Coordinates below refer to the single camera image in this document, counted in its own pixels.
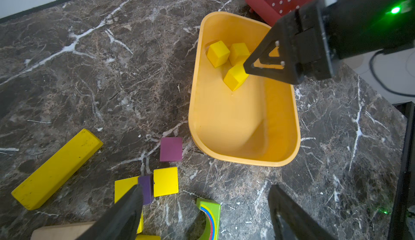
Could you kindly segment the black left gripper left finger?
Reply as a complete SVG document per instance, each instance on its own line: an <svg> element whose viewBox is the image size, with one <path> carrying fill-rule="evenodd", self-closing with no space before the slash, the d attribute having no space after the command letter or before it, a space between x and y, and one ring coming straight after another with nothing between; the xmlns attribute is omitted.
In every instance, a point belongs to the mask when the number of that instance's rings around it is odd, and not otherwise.
<svg viewBox="0 0 415 240"><path fill-rule="evenodd" d="M133 186L79 240L134 240L143 208L142 187Z"/></svg>

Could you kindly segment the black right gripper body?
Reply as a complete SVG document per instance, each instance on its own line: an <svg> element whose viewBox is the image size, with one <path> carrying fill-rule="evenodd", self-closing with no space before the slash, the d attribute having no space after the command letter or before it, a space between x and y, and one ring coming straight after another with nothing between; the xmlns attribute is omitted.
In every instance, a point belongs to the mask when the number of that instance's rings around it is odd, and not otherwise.
<svg viewBox="0 0 415 240"><path fill-rule="evenodd" d="M335 77L340 61L329 48L324 8L324 0L313 0L280 18L244 62L245 72L292 85Z"/></svg>

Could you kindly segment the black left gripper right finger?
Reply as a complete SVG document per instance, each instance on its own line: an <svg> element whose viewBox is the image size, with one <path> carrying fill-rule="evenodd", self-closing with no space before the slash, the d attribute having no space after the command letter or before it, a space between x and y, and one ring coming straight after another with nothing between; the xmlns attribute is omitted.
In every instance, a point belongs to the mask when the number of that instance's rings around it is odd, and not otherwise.
<svg viewBox="0 0 415 240"><path fill-rule="evenodd" d="M276 240L334 239L278 185L271 186L268 203Z"/></svg>

